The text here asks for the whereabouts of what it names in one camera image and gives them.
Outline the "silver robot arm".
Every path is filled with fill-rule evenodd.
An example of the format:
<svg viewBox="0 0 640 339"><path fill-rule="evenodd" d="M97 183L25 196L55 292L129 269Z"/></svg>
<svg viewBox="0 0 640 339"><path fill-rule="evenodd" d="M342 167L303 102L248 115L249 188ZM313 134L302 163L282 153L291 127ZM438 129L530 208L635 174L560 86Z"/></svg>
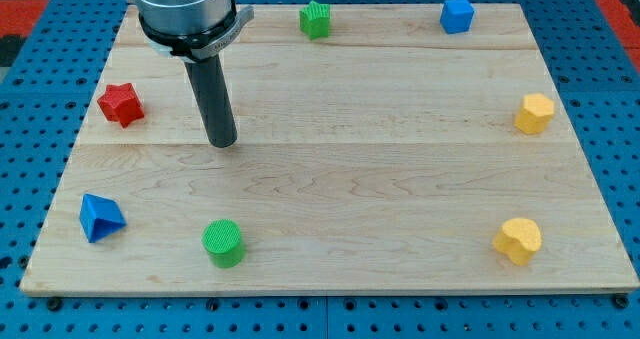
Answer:
<svg viewBox="0 0 640 339"><path fill-rule="evenodd" d="M160 55L187 63L217 56L254 18L254 8L235 0L127 0L149 44Z"/></svg>

